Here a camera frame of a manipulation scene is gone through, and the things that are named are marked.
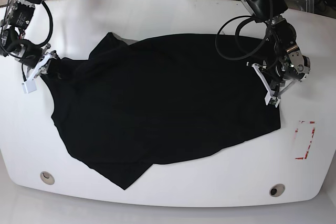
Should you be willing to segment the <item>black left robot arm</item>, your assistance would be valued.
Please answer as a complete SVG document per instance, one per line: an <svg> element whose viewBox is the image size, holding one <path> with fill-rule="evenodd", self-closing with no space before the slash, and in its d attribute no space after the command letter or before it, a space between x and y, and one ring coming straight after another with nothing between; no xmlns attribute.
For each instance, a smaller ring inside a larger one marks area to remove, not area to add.
<svg viewBox="0 0 336 224"><path fill-rule="evenodd" d="M296 31L282 14L288 9L285 0L241 0L257 23L265 22L267 40L274 53L265 59L262 70L272 80L270 88L278 92L287 80L302 80L310 72L310 59L296 43Z"/></svg>

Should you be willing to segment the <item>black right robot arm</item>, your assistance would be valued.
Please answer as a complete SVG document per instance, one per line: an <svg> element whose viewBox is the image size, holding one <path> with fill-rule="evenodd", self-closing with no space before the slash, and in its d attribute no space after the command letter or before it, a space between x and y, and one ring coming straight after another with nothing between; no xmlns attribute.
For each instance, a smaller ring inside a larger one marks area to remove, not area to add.
<svg viewBox="0 0 336 224"><path fill-rule="evenodd" d="M49 18L47 38L35 44L25 39L25 31L34 15L35 6L42 5ZM34 68L43 58L43 47L53 34L52 14L44 0L8 0L3 20L1 20L1 55L12 56L22 65Z"/></svg>

